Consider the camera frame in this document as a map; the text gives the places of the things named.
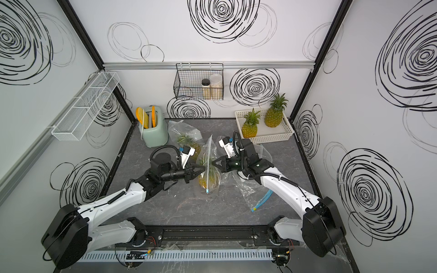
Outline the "pineapple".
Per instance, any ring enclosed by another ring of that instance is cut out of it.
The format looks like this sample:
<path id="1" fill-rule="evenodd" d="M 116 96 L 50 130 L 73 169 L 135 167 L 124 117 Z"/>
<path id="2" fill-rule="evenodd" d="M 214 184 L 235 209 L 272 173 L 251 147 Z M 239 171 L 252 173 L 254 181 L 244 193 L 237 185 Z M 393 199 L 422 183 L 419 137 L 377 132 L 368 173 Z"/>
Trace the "pineapple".
<path id="1" fill-rule="evenodd" d="M 285 98 L 285 94 L 276 94 L 270 102 L 270 108 L 266 112 L 265 125 L 275 128 L 282 122 L 283 112 L 287 108 L 289 100 Z"/>
<path id="2" fill-rule="evenodd" d="M 215 159 L 216 157 L 208 157 L 207 154 L 198 157 L 198 164 L 206 167 L 206 171 L 199 176 L 199 185 L 205 189 L 207 193 L 218 188 L 221 180 L 221 173 L 212 164 L 212 161 Z"/>
<path id="3" fill-rule="evenodd" d="M 258 132 L 258 124 L 261 118 L 260 111 L 252 109 L 249 113 L 244 115 L 245 122 L 242 125 L 241 131 L 244 138 L 256 137 Z"/>
<path id="4" fill-rule="evenodd" d="M 198 142 L 196 142 L 193 138 L 185 134 L 179 135 L 176 139 L 176 143 L 178 144 L 179 147 L 190 146 L 194 148 L 196 151 L 194 156 L 190 157 L 190 161 L 196 163 L 197 158 L 201 151 L 201 145 L 198 144 Z"/>

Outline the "zip-top bag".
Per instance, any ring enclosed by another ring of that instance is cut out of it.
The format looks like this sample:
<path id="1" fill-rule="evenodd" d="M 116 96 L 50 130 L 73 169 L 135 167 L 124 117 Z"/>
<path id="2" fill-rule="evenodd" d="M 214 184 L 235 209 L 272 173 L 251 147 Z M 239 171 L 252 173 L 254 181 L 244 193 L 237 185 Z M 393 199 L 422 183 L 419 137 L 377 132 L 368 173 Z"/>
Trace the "zip-top bag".
<path id="1" fill-rule="evenodd" d="M 205 144 L 201 132 L 183 120 L 169 121 L 168 135 L 176 146 L 190 146 L 195 149 L 195 154 L 190 157 L 190 162 L 195 163 L 202 146 Z"/>
<path id="2" fill-rule="evenodd" d="M 217 146 L 211 135 L 206 144 L 201 147 L 196 160 L 198 165 L 205 167 L 205 171 L 196 178 L 195 191 L 205 199 L 217 195 L 220 186 L 221 172 L 212 164 L 216 159 L 218 159 Z"/>
<path id="3" fill-rule="evenodd" d="M 252 212 L 258 210 L 273 194 L 272 190 L 258 184 L 255 180 L 245 180 L 242 172 L 234 171 L 232 176 Z"/>
<path id="4" fill-rule="evenodd" d="M 217 145 L 217 152 L 220 156 L 226 156 L 226 152 L 223 148 L 219 145 L 219 140 L 223 139 L 225 136 L 219 135 L 216 139 L 215 144 Z M 266 159 L 269 162 L 273 163 L 273 158 L 271 154 L 267 151 L 267 149 L 262 144 L 254 144 L 254 149 L 256 150 L 256 153 L 258 154 L 258 157 L 261 159 Z"/>

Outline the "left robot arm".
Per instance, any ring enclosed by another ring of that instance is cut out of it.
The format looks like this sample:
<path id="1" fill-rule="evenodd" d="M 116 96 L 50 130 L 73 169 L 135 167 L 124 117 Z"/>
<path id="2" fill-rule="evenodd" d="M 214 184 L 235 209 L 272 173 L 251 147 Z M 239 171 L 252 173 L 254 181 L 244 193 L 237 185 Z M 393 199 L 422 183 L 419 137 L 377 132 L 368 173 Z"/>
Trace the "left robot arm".
<path id="1" fill-rule="evenodd" d="M 176 162 L 164 151 L 166 148 L 162 146 L 153 151 L 149 158 L 150 168 L 139 178 L 130 179 L 125 188 L 85 205 L 61 207 L 42 237 L 43 260 L 51 261 L 58 270 L 63 270 L 85 254 L 109 245 L 133 243 L 143 246 L 148 240 L 147 230 L 137 218 L 111 225 L 104 222 L 167 190 L 167 182 L 176 184 L 184 180 L 189 183 L 206 170 L 203 165 L 189 163 L 194 148 L 170 146 L 176 152 Z"/>

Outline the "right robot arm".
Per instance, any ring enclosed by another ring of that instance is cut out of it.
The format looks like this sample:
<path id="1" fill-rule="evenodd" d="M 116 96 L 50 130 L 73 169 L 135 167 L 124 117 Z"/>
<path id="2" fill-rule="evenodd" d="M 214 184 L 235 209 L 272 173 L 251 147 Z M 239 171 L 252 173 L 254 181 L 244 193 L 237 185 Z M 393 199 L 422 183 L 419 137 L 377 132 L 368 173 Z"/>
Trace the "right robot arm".
<path id="1" fill-rule="evenodd" d="M 250 139 L 240 139 L 237 131 L 220 140 L 219 145 L 226 154 L 212 164 L 220 172 L 235 172 L 243 181 L 257 182 L 298 214 L 297 219 L 279 216 L 269 224 L 267 234 L 271 243 L 303 242 L 318 257 L 336 253 L 335 246 L 346 236 L 346 230 L 332 199 L 320 198 L 288 179 L 272 162 L 258 155 Z"/>

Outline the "white plastic basket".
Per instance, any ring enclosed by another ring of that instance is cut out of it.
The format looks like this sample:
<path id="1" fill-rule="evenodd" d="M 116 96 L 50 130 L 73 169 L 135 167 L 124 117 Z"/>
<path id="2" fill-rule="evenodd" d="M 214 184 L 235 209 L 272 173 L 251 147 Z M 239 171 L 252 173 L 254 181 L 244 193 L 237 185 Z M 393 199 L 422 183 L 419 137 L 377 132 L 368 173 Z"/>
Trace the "white plastic basket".
<path id="1" fill-rule="evenodd" d="M 255 109 L 255 111 L 259 111 L 260 120 L 259 124 L 257 125 L 257 135 L 249 139 L 255 144 L 288 141 L 295 131 L 292 128 L 287 116 L 282 113 L 281 123 L 277 127 L 268 127 L 264 121 L 267 110 L 268 108 Z M 242 126 L 246 120 L 244 116 L 249 112 L 250 109 L 237 110 L 234 112 L 236 124 L 242 137 Z"/>

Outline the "mint green toaster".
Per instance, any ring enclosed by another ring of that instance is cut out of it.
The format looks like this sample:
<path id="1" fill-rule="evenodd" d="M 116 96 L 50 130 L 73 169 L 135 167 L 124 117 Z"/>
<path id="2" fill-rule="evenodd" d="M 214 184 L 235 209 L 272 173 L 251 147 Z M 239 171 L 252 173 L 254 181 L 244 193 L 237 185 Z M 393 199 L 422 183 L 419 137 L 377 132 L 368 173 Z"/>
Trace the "mint green toaster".
<path id="1" fill-rule="evenodd" d="M 145 142 L 146 146 L 149 148 L 163 146 L 168 141 L 167 123 L 164 119 L 161 108 L 155 106 L 155 111 L 157 115 L 157 126 L 155 128 L 151 127 L 151 107 L 143 108 L 149 115 L 149 128 L 144 129 L 139 123 L 138 127 L 140 130 L 141 139 Z"/>

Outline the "black lid spice jar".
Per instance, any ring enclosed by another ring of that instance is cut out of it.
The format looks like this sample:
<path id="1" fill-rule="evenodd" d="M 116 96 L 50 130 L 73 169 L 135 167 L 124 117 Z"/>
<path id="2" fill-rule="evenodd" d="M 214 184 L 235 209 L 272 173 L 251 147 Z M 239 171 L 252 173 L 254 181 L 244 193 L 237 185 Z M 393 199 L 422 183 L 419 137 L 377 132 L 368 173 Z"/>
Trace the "black lid spice jar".
<path id="1" fill-rule="evenodd" d="M 201 81 L 202 86 L 202 94 L 204 100 L 210 100 L 211 99 L 211 82 L 208 78 L 204 78 Z"/>

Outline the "orange toast slice right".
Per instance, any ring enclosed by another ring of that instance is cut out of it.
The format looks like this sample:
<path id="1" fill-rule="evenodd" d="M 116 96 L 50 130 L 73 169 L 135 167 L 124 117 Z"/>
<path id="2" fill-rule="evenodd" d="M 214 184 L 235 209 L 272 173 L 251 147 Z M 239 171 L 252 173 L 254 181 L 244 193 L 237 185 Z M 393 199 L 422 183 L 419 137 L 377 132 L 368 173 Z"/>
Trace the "orange toast slice right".
<path id="1" fill-rule="evenodd" d="M 155 106 L 151 107 L 151 127 L 155 128 L 157 126 L 157 115 L 155 111 Z"/>

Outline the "yellow toast slice left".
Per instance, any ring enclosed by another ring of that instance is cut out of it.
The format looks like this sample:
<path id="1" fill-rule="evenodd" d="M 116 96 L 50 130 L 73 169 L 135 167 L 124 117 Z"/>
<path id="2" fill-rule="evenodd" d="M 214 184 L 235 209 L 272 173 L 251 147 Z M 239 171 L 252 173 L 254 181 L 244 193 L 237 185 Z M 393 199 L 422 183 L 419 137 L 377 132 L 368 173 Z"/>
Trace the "yellow toast slice left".
<path id="1" fill-rule="evenodd" d="M 136 118 L 139 121 L 139 123 L 143 126 L 143 128 L 148 129 L 149 128 L 149 115 L 147 114 L 147 112 L 143 108 L 138 107 L 138 108 L 136 108 L 135 115 L 136 115 Z"/>

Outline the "white lid jar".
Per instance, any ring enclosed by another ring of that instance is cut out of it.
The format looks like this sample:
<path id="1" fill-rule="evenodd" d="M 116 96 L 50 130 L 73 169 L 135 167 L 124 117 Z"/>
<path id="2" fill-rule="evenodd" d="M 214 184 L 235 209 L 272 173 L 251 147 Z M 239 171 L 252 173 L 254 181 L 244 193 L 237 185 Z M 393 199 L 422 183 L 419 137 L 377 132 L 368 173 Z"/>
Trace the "white lid jar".
<path id="1" fill-rule="evenodd" d="M 223 76 L 215 73 L 210 76 L 211 100 L 223 99 Z"/>

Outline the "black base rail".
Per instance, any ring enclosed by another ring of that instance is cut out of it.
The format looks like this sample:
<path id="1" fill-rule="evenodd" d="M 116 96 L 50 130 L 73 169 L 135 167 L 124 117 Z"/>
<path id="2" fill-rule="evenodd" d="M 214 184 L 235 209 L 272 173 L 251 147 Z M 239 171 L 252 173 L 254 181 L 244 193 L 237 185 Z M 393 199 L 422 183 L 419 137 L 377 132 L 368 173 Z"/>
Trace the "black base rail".
<path id="1" fill-rule="evenodd" d="M 240 241 L 278 248 L 300 246 L 303 240 L 280 238 L 270 225 L 149 225 L 141 248 L 162 248 L 170 242 Z"/>

